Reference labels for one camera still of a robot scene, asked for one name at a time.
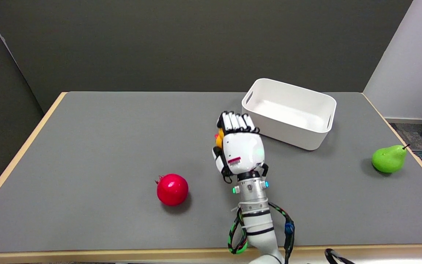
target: white wall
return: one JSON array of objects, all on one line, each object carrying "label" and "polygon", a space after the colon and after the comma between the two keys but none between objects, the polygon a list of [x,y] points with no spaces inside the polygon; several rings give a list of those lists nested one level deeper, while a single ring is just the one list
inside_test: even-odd
[{"label": "white wall", "polygon": [[422,119],[422,0],[414,0],[364,94],[386,118]]}]

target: cable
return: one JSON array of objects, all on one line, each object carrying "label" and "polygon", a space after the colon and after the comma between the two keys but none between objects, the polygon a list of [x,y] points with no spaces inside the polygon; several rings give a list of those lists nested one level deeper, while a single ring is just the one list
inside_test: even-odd
[{"label": "cable", "polygon": [[291,257],[291,253],[293,252],[294,248],[294,235],[295,235],[295,226],[294,221],[291,219],[289,214],[281,209],[279,206],[272,202],[268,202],[268,205],[273,207],[276,211],[280,212],[286,219],[286,222],[284,224],[284,234],[286,238],[284,239],[284,264],[288,264],[289,257]]},{"label": "cable", "polygon": [[[279,206],[272,202],[268,202],[268,205],[273,207],[276,211],[278,211],[280,214],[284,216],[286,219],[286,222],[284,224],[284,234],[286,236],[284,241],[284,263],[288,264],[289,257],[291,257],[291,253],[293,252],[294,248],[294,233],[295,233],[295,226],[294,221],[291,219],[291,217],[288,215],[286,211],[281,209]],[[236,233],[236,229],[238,225],[241,225],[242,228],[242,237],[240,242],[235,246],[232,247],[232,240],[234,238],[234,234]],[[239,207],[237,210],[236,219],[234,220],[232,227],[229,231],[229,238],[227,239],[227,247],[229,249],[229,252],[232,254],[241,254],[242,252],[247,249],[248,246],[248,240],[247,240],[247,231],[245,229],[244,223],[243,223],[243,216],[242,216],[242,209]]]},{"label": "cable", "polygon": [[325,257],[330,264],[338,264],[338,262],[336,262],[335,259],[338,259],[339,261],[343,262],[344,264],[354,264],[354,262],[343,258],[342,256],[340,256],[340,254],[338,254],[333,249],[325,249]]},{"label": "cable", "polygon": [[247,246],[248,246],[247,231],[245,228],[242,228],[241,240],[236,245],[236,247],[232,247],[232,239],[234,238],[234,234],[236,233],[238,225],[241,225],[241,227],[244,226],[241,208],[237,209],[237,216],[229,231],[229,238],[227,239],[227,247],[229,249],[229,252],[231,252],[232,254],[241,254],[242,252],[245,251],[245,249],[247,249]]}]

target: wooden table edge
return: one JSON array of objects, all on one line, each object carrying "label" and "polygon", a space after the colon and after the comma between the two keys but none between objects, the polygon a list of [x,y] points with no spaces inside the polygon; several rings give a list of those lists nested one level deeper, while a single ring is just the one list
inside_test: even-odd
[{"label": "wooden table edge", "polygon": [[[67,92],[62,92],[52,104],[48,112],[35,127],[32,134],[22,145],[13,160],[0,176],[0,188],[10,175],[14,167],[25,154],[30,144],[35,140],[42,127],[48,121],[54,110],[60,104]],[[376,110],[382,120],[388,125],[392,132],[398,137],[402,144],[406,145],[400,135],[385,120],[372,102],[361,93],[370,105]],[[422,161],[408,149],[415,160],[422,167]],[[344,257],[375,256],[375,257],[422,257],[422,244],[391,244],[391,245],[334,245],[334,246],[300,246],[295,247],[293,255],[311,256],[323,254],[326,248],[336,248]],[[35,263],[35,262],[98,262],[98,261],[122,261],[122,260],[167,260],[167,259],[235,259],[242,257],[253,259],[258,255],[255,248],[249,248],[244,254],[232,255],[225,248],[221,249],[125,249],[125,250],[67,250],[67,251],[37,251],[37,252],[7,252],[0,253],[0,263]]]},{"label": "wooden table edge", "polygon": [[47,111],[47,113],[43,116],[42,120],[40,120],[39,124],[35,127],[35,129],[32,131],[28,139],[24,142],[22,147],[19,149],[19,151],[15,154],[14,158],[11,160],[9,165],[6,167],[6,169],[3,171],[3,173],[0,176],[0,188],[6,181],[7,177],[11,174],[12,170],[15,168],[17,163],[21,160],[22,156],[24,156],[25,152],[29,148],[30,144],[35,140],[37,135],[39,134],[40,130],[42,130],[43,126],[47,123],[48,119],[52,115],[52,113],[55,111],[56,107],[60,104],[60,102],[63,100],[63,97],[67,94],[67,92],[62,92],[58,98],[55,100],[55,102],[52,104],[50,109]]},{"label": "wooden table edge", "polygon": [[[311,259],[323,257],[326,248],[336,249],[348,259],[400,259],[422,258],[422,244],[392,245],[326,245],[295,247],[291,259]],[[227,263],[251,261],[259,256],[254,247],[243,254],[233,255],[221,249],[124,249],[124,250],[72,250],[0,253],[1,263],[40,263],[40,262],[148,262],[167,260],[210,259],[226,260]]]}]

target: cable connector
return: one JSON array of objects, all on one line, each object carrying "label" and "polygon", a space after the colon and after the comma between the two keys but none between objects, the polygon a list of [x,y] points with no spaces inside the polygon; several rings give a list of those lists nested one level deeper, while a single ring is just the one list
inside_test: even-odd
[{"label": "cable connector", "polygon": [[286,222],[286,224],[284,224],[284,234],[286,234],[286,236],[292,236],[294,234],[294,223]]}]

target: yellow object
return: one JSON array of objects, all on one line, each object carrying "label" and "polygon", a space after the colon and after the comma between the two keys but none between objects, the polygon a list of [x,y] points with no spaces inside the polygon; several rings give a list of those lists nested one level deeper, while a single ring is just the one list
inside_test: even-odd
[{"label": "yellow object", "polygon": [[221,137],[216,138],[216,146],[218,146],[220,149],[222,149],[222,139],[221,139]]},{"label": "yellow object", "polygon": [[224,131],[222,130],[222,128],[220,128],[218,134],[216,135],[216,146],[218,146],[220,149],[222,149],[223,137],[224,137]]}]

